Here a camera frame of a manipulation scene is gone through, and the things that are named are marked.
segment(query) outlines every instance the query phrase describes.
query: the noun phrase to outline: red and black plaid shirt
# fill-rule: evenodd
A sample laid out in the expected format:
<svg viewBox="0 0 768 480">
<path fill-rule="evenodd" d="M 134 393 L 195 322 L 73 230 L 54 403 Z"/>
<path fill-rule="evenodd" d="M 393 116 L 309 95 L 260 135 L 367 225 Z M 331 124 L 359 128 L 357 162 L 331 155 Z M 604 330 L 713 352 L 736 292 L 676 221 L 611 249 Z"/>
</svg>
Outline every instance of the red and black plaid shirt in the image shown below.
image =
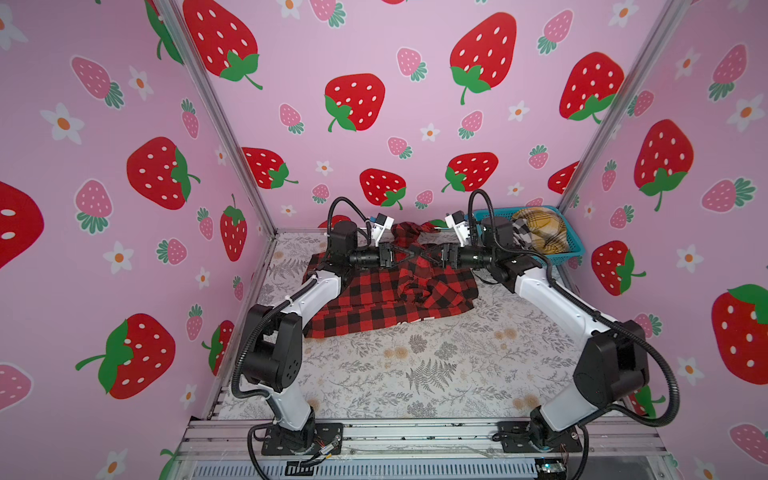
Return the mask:
<svg viewBox="0 0 768 480">
<path fill-rule="evenodd" d="M 392 227 L 393 243 L 418 253 L 432 245 L 416 242 L 422 231 L 434 230 L 427 225 L 399 223 Z M 312 255 L 304 281 L 322 258 L 323 253 Z M 471 310 L 477 297 L 478 287 L 470 269 L 443 269 L 416 257 L 390 269 L 360 270 L 349 288 L 312 318 L 305 335 L 320 339 L 458 315 Z"/>
</svg>

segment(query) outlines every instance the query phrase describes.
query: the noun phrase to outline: strawberry wallpaper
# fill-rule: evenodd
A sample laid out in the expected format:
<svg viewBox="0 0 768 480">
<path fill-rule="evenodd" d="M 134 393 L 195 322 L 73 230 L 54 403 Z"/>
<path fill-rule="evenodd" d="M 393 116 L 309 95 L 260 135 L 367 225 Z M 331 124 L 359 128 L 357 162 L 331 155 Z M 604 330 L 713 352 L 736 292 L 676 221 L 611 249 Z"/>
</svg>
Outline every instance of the strawberry wallpaper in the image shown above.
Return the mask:
<svg viewBox="0 0 768 480">
<path fill-rule="evenodd" d="M 586 300 L 677 374 L 680 478 L 768 478 L 768 4 L 691 5 L 568 209 Z M 654 367 L 637 413 L 666 408 Z"/>
<path fill-rule="evenodd" d="M 557 204 L 665 3 L 176 1 L 283 228 Z"/>
<path fill-rule="evenodd" d="M 0 478 L 163 480 L 268 238 L 152 1 L 0 48 Z"/>
</svg>

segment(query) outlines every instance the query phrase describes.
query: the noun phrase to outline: blue plastic basket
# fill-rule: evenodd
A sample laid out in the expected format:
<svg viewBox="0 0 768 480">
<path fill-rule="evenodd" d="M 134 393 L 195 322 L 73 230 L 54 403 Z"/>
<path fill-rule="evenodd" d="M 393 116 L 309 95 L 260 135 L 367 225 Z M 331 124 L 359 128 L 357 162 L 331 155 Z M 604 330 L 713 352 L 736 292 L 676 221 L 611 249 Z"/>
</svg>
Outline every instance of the blue plastic basket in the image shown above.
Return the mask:
<svg viewBox="0 0 768 480">
<path fill-rule="evenodd" d="M 493 210 L 493 213 L 496 215 L 496 217 L 504 217 L 507 220 L 512 220 L 512 215 L 516 214 L 519 210 L 523 210 L 524 208 L 530 208 L 530 207 L 510 207 L 510 208 L 496 208 Z M 558 210 L 555 207 L 552 207 L 550 205 L 544 205 L 544 208 L 548 208 L 549 210 L 554 210 L 560 218 L 563 219 L 565 222 L 565 228 L 568 230 L 568 246 L 571 248 L 571 251 L 568 253 L 556 253 L 554 255 L 547 255 L 547 258 L 552 262 L 552 265 L 562 265 L 566 261 L 568 261 L 569 258 L 572 257 L 579 257 L 584 255 L 584 244 L 581 243 L 581 240 L 579 240 L 578 235 L 576 232 L 574 232 L 573 227 L 571 227 L 571 224 L 568 222 L 568 220 L 563 217 L 563 214 L 560 213 L 560 210 Z M 488 216 L 487 210 L 477 210 L 475 212 L 475 219 L 478 221 L 478 235 L 482 233 L 480 222 L 482 219 L 486 218 Z"/>
</svg>

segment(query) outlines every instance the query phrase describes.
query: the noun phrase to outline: yellow plaid cloth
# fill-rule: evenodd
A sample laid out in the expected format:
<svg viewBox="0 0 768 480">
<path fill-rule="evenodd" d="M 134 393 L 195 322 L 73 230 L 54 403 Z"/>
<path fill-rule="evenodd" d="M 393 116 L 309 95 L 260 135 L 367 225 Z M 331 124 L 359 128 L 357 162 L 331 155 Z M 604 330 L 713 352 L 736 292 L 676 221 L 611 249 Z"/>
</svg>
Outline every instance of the yellow plaid cloth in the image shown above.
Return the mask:
<svg viewBox="0 0 768 480">
<path fill-rule="evenodd" d="M 544 207 L 524 208 L 514 214 L 512 219 L 525 220 L 536 251 L 547 255 L 571 251 L 565 222 L 553 210 Z"/>
</svg>

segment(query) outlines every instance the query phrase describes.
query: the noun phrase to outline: metal vent grille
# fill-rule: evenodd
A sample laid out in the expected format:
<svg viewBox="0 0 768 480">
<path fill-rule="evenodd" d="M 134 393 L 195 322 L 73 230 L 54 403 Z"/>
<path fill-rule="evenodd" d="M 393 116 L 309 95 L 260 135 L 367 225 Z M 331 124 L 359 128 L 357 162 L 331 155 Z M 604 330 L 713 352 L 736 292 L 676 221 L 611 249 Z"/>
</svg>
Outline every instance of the metal vent grille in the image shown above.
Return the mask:
<svg viewBox="0 0 768 480">
<path fill-rule="evenodd" d="M 438 480 L 444 478 L 537 478 L 536 464 L 527 458 L 490 459 L 408 459 L 408 460 L 327 460 L 315 467 L 314 475 L 293 476 L 286 471 L 284 460 L 259 460 L 261 469 L 272 480 L 288 478 L 314 478 L 315 480 L 341 480 L 365 478 L 369 480 Z M 259 478 L 250 462 L 198 462 L 193 478 L 251 480 Z"/>
</svg>

